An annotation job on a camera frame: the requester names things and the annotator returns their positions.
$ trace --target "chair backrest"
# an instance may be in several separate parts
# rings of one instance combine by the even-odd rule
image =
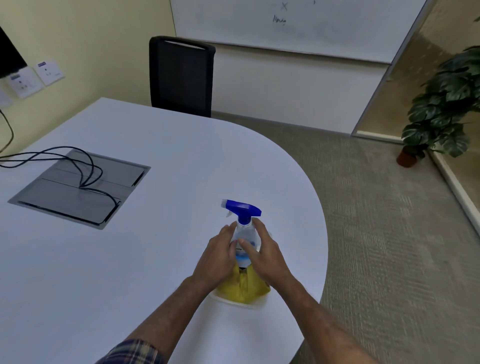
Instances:
[[[210,117],[215,47],[171,36],[150,39],[154,108]]]

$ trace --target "table top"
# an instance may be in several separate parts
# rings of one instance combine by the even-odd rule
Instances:
[[[222,198],[262,210],[290,270],[320,300],[322,207],[300,166],[264,136],[102,98],[27,150],[61,145],[152,168],[103,230],[7,203],[54,162],[0,171],[1,363],[94,363],[192,274],[208,240],[234,221]],[[257,310],[207,297],[170,363],[289,363],[302,341],[275,290]]]

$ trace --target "green plant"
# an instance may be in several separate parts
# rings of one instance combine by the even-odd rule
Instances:
[[[410,124],[402,133],[405,152],[420,158],[427,149],[453,157],[464,154],[469,139],[460,121],[470,111],[480,112],[480,46],[467,48],[439,68],[424,84],[425,92],[413,99]]]

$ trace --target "person's left hand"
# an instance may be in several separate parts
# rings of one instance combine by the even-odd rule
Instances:
[[[192,277],[205,284],[209,291],[225,281],[235,265],[237,241],[230,243],[230,240],[236,227],[236,221],[230,226],[225,225],[217,236],[210,239],[193,272]]]

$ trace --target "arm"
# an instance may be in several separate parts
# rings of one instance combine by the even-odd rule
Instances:
[[[210,239],[193,275],[128,337],[150,343],[168,361],[185,328],[205,297],[232,272],[236,244],[230,244],[237,223],[226,225]]]
[[[247,252],[257,274],[282,296],[295,317],[317,363],[375,364],[305,288],[291,274],[278,244],[259,219],[252,219],[262,239],[260,252],[243,239],[239,244]]]

